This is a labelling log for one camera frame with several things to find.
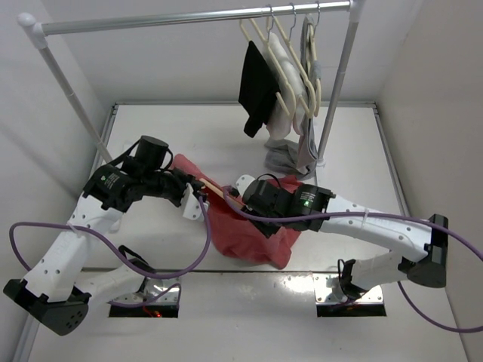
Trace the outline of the red t shirt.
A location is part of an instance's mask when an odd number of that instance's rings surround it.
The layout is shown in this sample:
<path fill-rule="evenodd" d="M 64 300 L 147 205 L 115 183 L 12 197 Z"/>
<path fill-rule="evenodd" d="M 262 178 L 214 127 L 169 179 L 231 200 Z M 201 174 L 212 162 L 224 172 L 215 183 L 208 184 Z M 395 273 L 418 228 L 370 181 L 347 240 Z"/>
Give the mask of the red t shirt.
<path fill-rule="evenodd" d="M 182 154 L 174 156 L 173 167 L 195 176 L 198 180 L 204 178 L 223 189 Z M 212 228 L 211 240 L 218 252 L 253 264 L 268 264 L 277 269 L 288 265 L 291 248 L 300 237 L 300 232 L 281 228 L 276 234 L 266 238 L 250 220 L 232 210 L 223 198 L 208 188 L 207 193 L 210 203 L 208 216 Z"/>

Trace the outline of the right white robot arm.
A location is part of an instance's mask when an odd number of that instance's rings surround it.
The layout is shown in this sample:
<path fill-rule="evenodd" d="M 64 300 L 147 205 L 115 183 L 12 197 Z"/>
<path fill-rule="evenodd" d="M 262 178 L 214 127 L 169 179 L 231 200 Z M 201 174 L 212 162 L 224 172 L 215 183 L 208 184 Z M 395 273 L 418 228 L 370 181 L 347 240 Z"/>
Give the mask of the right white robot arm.
<path fill-rule="evenodd" d="M 371 259 L 343 262 L 331 288 L 341 301 L 361 298 L 375 286 L 409 280 L 430 288 L 447 282 L 448 236 L 439 231 L 446 217 L 434 214 L 430 225 L 385 219 L 345 198 L 310 184 L 293 191 L 264 179 L 241 176 L 235 183 L 244 210 L 255 216 L 253 224 L 267 237 L 284 226 L 295 231 L 314 231 L 353 237 L 387 253 Z"/>

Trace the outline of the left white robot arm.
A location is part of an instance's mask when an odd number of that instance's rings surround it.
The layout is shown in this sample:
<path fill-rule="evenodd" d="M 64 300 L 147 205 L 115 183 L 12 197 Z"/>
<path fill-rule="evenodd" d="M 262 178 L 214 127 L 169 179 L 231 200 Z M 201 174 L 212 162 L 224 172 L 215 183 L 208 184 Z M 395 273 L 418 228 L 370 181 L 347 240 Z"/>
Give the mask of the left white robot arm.
<path fill-rule="evenodd" d="M 97 241 L 143 197 L 161 198 L 201 219 L 203 183 L 165 163 L 167 143 L 142 136 L 124 153 L 98 167 L 83 188 L 77 206 L 41 260 L 21 279 L 10 279 L 3 292 L 59 336 L 73 332 L 91 307 L 127 293 L 142 293 L 159 276 L 146 260 L 126 247 L 110 249 L 122 266 L 86 281 L 78 276 Z"/>

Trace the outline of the peach plastic hanger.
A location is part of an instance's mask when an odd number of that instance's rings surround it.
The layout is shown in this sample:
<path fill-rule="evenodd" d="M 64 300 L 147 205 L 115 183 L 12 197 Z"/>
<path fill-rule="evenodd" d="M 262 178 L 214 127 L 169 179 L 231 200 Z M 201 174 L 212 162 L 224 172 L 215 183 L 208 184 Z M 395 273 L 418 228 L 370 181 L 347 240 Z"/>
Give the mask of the peach plastic hanger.
<path fill-rule="evenodd" d="M 205 184 L 205 187 L 211 190 L 215 195 L 219 196 L 220 198 L 223 198 L 223 190 L 219 187 L 211 183 L 210 181 L 200 178 L 200 181 Z M 239 202 L 236 200 L 236 198 L 232 197 L 231 195 L 228 195 L 228 199 L 234 203 L 234 205 L 238 209 L 243 208 L 243 203 Z"/>

